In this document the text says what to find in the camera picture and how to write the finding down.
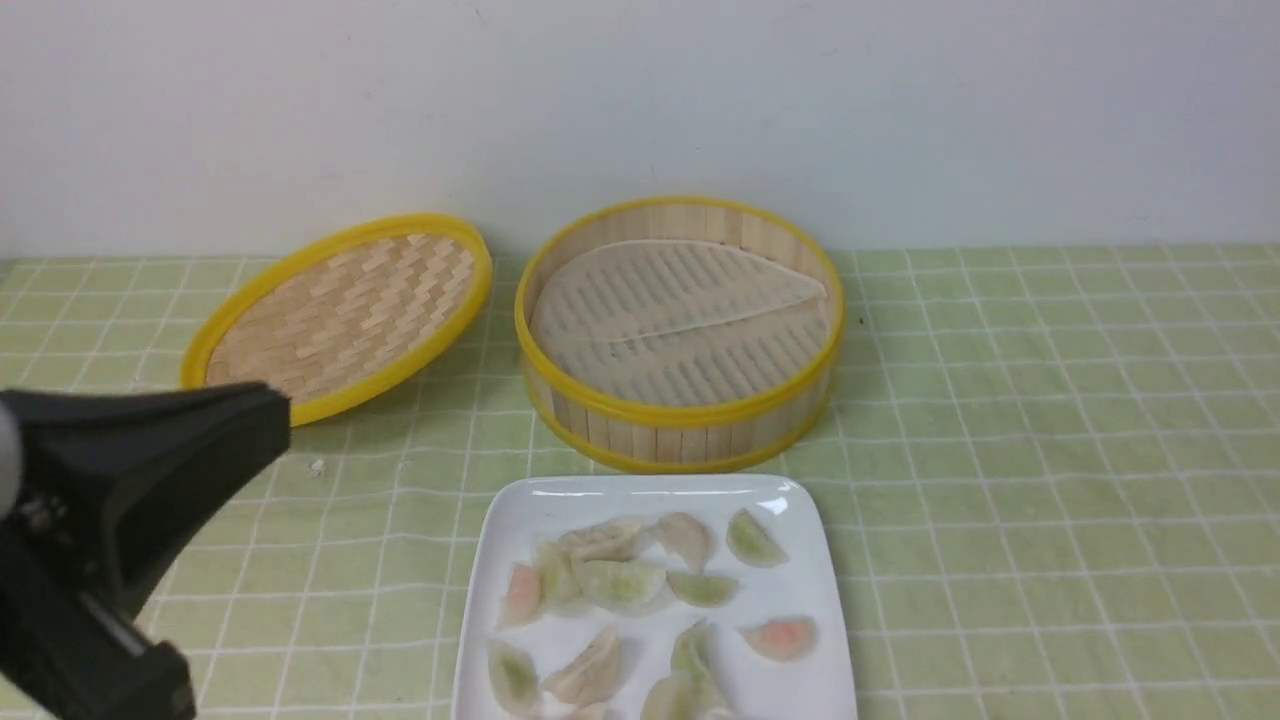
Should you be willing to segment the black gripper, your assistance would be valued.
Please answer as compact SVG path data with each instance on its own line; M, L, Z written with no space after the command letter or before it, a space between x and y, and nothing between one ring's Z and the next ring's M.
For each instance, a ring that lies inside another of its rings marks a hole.
M291 445L264 383L3 391L3 675L55 719L193 719L187 657L134 620Z

